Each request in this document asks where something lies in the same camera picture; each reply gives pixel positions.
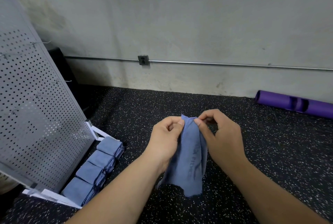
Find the folded towel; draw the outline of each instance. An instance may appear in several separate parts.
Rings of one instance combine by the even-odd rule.
[[[181,115],[185,121],[176,153],[172,157],[161,184],[174,184],[184,190],[186,197],[202,193],[202,177],[206,171],[207,144],[193,118]]]
[[[77,177],[74,177],[61,192],[79,206],[87,204],[97,193],[97,188]]]
[[[85,162],[75,175],[97,187],[101,187],[105,182],[105,172],[103,169],[89,162]]]
[[[113,137],[107,136],[97,145],[97,149],[114,156],[116,159],[119,159],[123,154],[125,147],[122,142],[117,141]]]
[[[113,170],[115,164],[114,156],[108,155],[99,150],[95,150],[87,161],[102,168],[106,174],[109,174]]]

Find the gray wall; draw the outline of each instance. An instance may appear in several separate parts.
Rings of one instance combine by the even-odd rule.
[[[68,56],[333,68],[333,0],[19,0]],[[333,72],[70,59],[80,83],[333,102]]]

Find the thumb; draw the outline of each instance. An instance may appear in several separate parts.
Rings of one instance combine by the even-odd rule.
[[[180,120],[178,123],[173,124],[173,129],[170,131],[171,134],[173,134],[176,138],[181,134],[181,131],[184,128],[185,121]]]
[[[198,128],[200,132],[203,134],[203,137],[206,139],[206,141],[211,141],[215,139],[214,134],[208,128],[206,123],[204,123],[201,119],[194,119],[194,122],[198,125]]]

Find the speckled rubber flooring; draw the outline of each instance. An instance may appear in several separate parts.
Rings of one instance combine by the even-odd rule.
[[[106,184],[143,152],[155,123],[218,108],[242,128],[245,152],[264,174],[333,221],[333,120],[256,105],[251,98],[84,86],[91,121],[126,143]],[[85,159],[94,151],[93,144]],[[4,223],[62,223],[76,210],[19,196]],[[203,193],[186,198],[173,185],[154,188],[138,223],[256,223],[241,193],[208,156]]]

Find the left hand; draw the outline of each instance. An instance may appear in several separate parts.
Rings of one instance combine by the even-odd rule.
[[[144,155],[159,165],[159,172],[165,172],[169,161],[177,150],[177,140],[185,121],[180,116],[166,117],[152,128],[152,134]]]

